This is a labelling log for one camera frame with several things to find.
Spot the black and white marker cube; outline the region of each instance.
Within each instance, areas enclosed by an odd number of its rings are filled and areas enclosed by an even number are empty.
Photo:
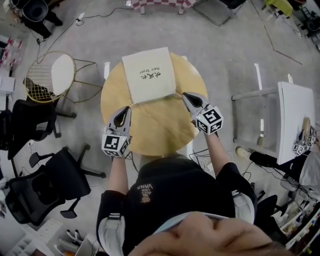
[[[126,136],[103,134],[101,145],[101,149],[106,155],[122,157],[129,145],[129,141]]]
[[[196,127],[208,135],[220,130],[223,126],[223,122],[224,117],[217,106],[212,106],[212,108],[201,112],[196,117]]]
[[[315,139],[315,137],[314,136],[309,136],[308,138],[306,138],[306,144],[308,145],[308,146],[312,146],[313,144],[315,144],[315,142],[316,142],[316,139]]]
[[[303,151],[304,151],[304,147],[301,146],[301,145],[299,145],[299,144],[294,144],[292,151],[293,151],[296,155],[300,156],[300,155],[303,153]]]

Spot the black t-shirt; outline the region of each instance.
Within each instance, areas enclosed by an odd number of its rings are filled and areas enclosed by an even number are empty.
[[[163,223],[177,215],[204,212],[235,217],[234,190],[249,196],[256,209],[257,197],[234,163],[227,163],[215,179],[194,161],[161,158],[141,168],[127,195],[112,190],[102,194],[97,231],[101,220],[110,213],[123,215],[125,234],[122,250],[126,256]]]

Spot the wooden tabletop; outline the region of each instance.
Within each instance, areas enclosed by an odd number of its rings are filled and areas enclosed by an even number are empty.
[[[129,150],[134,153],[165,156],[183,148],[195,137],[195,127],[181,94],[194,92],[208,97],[206,85],[191,63],[172,52],[170,57],[177,94],[131,107]],[[119,62],[110,72],[101,93],[104,123],[114,111],[132,104],[124,65]]]

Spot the concrete floor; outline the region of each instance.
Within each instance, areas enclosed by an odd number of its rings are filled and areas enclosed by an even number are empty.
[[[300,38],[294,34],[281,17],[278,19],[272,17],[267,20],[269,14],[261,11],[263,6],[261,0],[253,2],[261,17],[257,14],[252,2],[248,1],[236,16],[221,28],[215,27],[192,8],[187,9],[184,15],[178,15],[178,9],[168,6],[147,6],[145,15],[140,15],[139,11],[116,10],[107,18],[85,19],[82,26],[73,24],[50,50],[63,51],[77,59],[97,62],[99,77],[94,68],[89,68],[84,73],[88,82],[99,83],[101,86],[104,83],[102,78],[105,62],[110,62],[112,69],[121,61],[122,56],[161,47],[168,47],[171,52],[186,56],[201,74],[210,102],[218,106],[224,116],[225,123],[219,136],[225,149],[232,153],[233,161],[243,173],[250,161],[239,158],[235,154],[237,145],[233,143],[233,114],[237,115],[238,120],[246,117],[244,120],[247,120],[247,128],[240,126],[239,130],[244,133],[244,136],[249,135],[256,141],[259,135],[257,128],[260,127],[259,100],[240,103],[236,106],[235,113],[231,95],[259,88],[254,63],[260,66],[264,87],[274,87],[278,81],[287,81],[290,73],[295,84],[314,90],[317,109],[320,100],[320,89],[317,87],[320,76],[317,69],[320,64],[319,52],[309,39]],[[64,24],[62,27],[54,28],[53,37],[50,40],[41,43],[40,55],[47,51],[61,32],[84,10],[87,17],[109,14],[115,7],[125,7],[124,1],[79,0],[77,5],[73,1],[61,3],[60,7],[54,11]],[[220,6],[213,10],[213,17],[220,19],[223,13],[220,11]],[[295,25],[292,19],[286,22],[291,26]],[[273,51],[264,25],[274,48],[302,65]],[[28,67],[37,57],[38,45],[31,34],[25,45],[22,63],[15,71],[16,89],[13,102],[26,98],[22,81]],[[78,84],[72,88],[70,97],[83,99],[94,92],[94,88]],[[107,175],[104,180],[89,176],[87,177],[89,184],[107,189],[111,159],[101,151],[104,123],[100,112],[100,94],[80,104],[67,101],[64,110],[76,112],[77,118],[58,117],[62,138],[56,139],[52,134],[45,140],[33,144],[32,152],[37,151],[43,155],[57,152],[63,146],[68,146],[74,155],[78,156],[82,145],[88,143],[91,145],[91,150],[84,157],[84,166],[105,172]],[[199,133],[194,139],[194,150],[199,151],[206,147],[204,136]],[[38,169],[38,167],[31,169],[29,166],[31,150],[26,145],[14,158],[18,170],[25,167],[31,173]],[[134,155],[137,164],[139,164],[139,158],[138,155]],[[254,164],[250,166],[249,171],[252,173],[250,182],[256,183],[257,192],[264,189],[267,195],[277,194],[279,204],[285,202],[287,192],[280,187],[279,180]],[[127,172],[129,183],[132,185],[137,178],[137,172],[129,160],[127,160]],[[83,197],[76,207],[78,217],[75,219],[65,219],[59,213],[62,209],[67,209],[72,202],[55,208],[49,217],[63,222],[66,228],[78,228],[82,233],[95,233],[102,192],[103,189],[100,187],[92,188],[92,192]]]

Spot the white table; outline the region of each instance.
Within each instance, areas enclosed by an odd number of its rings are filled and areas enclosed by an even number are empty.
[[[284,164],[293,158],[292,152],[297,136],[302,131],[303,120],[309,117],[311,125],[315,127],[315,99],[312,89],[305,88],[288,82],[278,82],[277,87],[255,90],[247,93],[234,95],[233,101],[258,96],[267,96],[276,94],[278,98],[278,110],[276,122],[266,124],[267,126],[276,127],[276,151],[262,147],[260,145],[234,138],[233,141],[238,145],[250,148],[263,154],[272,156],[277,159],[277,164]]]

